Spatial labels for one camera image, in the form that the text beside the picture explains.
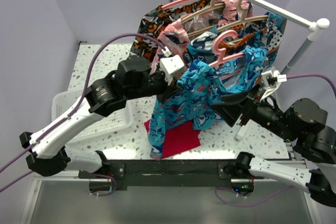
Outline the blue shark print shorts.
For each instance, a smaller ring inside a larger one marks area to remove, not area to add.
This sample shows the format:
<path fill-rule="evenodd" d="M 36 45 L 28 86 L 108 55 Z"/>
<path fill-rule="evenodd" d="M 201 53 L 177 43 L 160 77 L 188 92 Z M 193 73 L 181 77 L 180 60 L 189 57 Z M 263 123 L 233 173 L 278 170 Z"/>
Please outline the blue shark print shorts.
<path fill-rule="evenodd" d="M 224 64 L 222 68 L 212 68 L 195 60 L 177 81 L 182 92 L 172 96 L 164 104 L 156 100 L 151 119 L 147 121 L 151 151 L 162 154 L 166 132 L 187 121 L 192 120 L 193 129 L 200 131 L 222 122 L 222 118 L 211 106 L 220 103 L 222 95 L 250 90 L 260 76 L 267 55 L 267 50 L 263 48 L 248 47 L 242 52 L 246 62 L 237 76 L 221 79 L 231 72 L 230 67 L 236 66 L 235 61 Z"/>

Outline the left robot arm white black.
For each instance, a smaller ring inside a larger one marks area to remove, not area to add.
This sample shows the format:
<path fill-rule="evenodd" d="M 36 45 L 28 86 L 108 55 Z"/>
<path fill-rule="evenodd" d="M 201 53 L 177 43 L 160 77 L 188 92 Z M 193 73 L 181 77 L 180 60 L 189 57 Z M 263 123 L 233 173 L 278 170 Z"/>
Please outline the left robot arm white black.
<path fill-rule="evenodd" d="M 146 59 L 132 56 L 119 62 L 116 70 L 92 83 L 83 95 L 61 116 L 36 133 L 20 135 L 29 150 L 28 168 L 44 177 L 63 170 L 82 170 L 97 178 L 108 174 L 109 165 L 102 151 L 73 150 L 66 144 L 85 128 L 124 109 L 127 101 L 156 95 L 167 99 L 179 91 L 178 76 L 186 70 L 180 56 L 163 58 L 157 72 Z"/>

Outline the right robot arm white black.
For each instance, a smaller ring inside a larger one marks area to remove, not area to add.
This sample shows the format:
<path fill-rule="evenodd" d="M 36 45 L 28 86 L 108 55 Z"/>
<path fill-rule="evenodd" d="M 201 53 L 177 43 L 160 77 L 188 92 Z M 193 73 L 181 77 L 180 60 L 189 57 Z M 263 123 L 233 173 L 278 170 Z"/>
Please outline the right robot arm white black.
<path fill-rule="evenodd" d="M 293 150 L 317 168 L 289 167 L 240 152 L 225 172 L 239 178 L 254 176 L 284 182 L 309 193 L 322 205 L 335 207 L 335 130 L 326 125 L 327 111 L 308 98 L 301 98 L 281 111 L 276 103 L 269 104 L 261 96 L 257 89 L 224 95 L 211 108 L 229 126 L 236 122 L 245 126 L 253 121 L 286 143 L 295 141 Z"/>

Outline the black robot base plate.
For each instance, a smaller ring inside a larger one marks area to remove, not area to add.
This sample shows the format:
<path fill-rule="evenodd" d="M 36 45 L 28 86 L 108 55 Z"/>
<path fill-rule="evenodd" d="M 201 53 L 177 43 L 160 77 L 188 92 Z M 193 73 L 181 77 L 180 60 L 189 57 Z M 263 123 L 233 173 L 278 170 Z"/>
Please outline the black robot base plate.
<path fill-rule="evenodd" d="M 167 159 L 154 160 L 108 160 L 96 172 L 80 171 L 80 179 L 91 180 L 91 192 L 108 190 L 103 175 L 111 176 L 117 182 L 117 190 L 128 187 L 232 187 L 233 183 L 251 183 L 250 175 L 237 176 L 227 166 L 233 159 Z"/>

